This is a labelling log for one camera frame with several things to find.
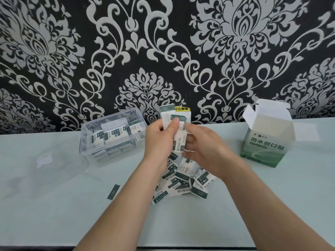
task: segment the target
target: tabletop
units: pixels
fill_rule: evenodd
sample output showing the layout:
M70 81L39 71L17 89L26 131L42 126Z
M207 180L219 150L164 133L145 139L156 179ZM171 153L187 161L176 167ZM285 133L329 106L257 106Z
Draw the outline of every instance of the tabletop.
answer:
M320 142L296 143L276 168L246 160L302 220L335 246L335 117L315 123ZM236 153L246 123L206 124ZM75 246L140 162L136 148L111 164L79 154L80 132L0 135L0 246ZM206 200L188 194L151 205L138 246L254 247L232 198L217 179Z

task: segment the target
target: person's left hand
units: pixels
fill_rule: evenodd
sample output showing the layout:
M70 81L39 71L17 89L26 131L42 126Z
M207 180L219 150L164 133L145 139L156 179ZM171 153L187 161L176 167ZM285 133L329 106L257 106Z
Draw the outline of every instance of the person's left hand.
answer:
M154 163L158 168L167 165L167 158L173 147L173 137L179 127L179 119L174 118L168 128L163 130L162 119L150 124L145 131L145 152L143 159Z

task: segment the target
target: plastic container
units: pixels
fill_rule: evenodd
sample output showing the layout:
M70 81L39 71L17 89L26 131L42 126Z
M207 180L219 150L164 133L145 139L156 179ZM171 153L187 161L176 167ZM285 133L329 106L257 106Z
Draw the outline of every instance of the plastic container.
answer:
M129 123L140 123L143 131L131 134ZM105 133L113 128L126 126L128 136L106 143ZM142 113L138 108L121 110L118 113L111 114L97 120L89 121L81 126L80 148L81 155L86 156L91 162L106 161L115 155L130 151L136 147L144 145L145 130L147 124ZM92 136L95 132L103 131L104 144L94 147Z

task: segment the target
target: damask pattern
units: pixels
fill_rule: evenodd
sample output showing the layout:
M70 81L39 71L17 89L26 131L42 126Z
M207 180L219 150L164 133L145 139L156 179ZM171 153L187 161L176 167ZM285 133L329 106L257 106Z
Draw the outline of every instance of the damask pattern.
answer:
M335 116L335 0L0 0L2 133L138 107L243 121L262 97Z

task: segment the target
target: person's right hand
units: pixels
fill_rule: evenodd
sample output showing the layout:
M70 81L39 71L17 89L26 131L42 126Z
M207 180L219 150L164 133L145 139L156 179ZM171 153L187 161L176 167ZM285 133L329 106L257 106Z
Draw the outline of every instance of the person's right hand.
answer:
M228 166L242 161L215 131L189 123L185 123L185 128L192 133L187 135L185 149L194 152L184 151L183 156L196 161L216 177L224 178Z

